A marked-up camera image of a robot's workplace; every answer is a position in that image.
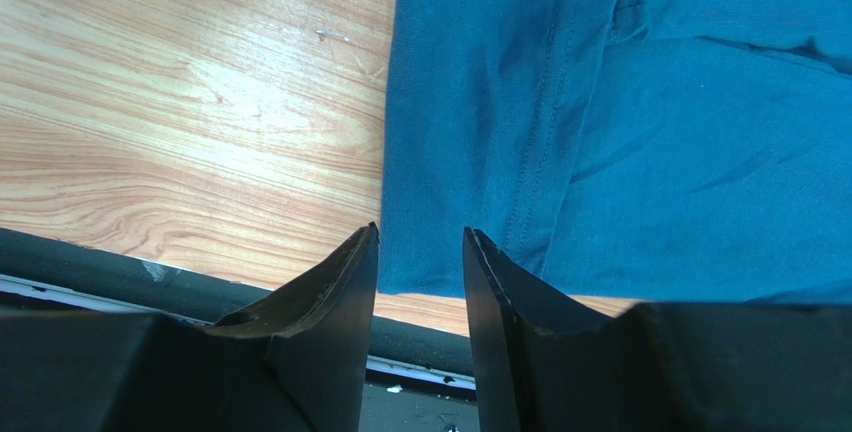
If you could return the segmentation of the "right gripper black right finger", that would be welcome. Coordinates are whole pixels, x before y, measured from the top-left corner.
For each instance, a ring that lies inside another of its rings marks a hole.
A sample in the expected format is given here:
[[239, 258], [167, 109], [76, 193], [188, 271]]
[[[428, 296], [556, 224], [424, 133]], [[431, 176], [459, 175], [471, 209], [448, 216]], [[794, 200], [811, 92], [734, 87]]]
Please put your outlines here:
[[466, 229], [485, 431], [847, 431], [847, 306], [575, 301]]

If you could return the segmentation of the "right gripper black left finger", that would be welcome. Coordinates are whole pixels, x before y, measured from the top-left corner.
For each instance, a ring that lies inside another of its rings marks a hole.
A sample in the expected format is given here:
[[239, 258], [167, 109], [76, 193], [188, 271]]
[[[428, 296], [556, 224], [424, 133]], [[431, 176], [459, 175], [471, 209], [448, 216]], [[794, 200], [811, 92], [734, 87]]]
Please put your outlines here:
[[164, 312], [1, 309], [5, 431], [354, 431], [378, 230], [211, 324]]

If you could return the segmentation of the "blue t shirt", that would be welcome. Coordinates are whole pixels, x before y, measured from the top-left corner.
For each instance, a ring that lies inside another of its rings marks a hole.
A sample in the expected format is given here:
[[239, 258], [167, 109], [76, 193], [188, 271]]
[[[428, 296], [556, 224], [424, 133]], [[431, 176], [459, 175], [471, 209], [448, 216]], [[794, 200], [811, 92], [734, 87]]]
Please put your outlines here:
[[379, 289], [851, 300], [851, 0], [396, 0]]

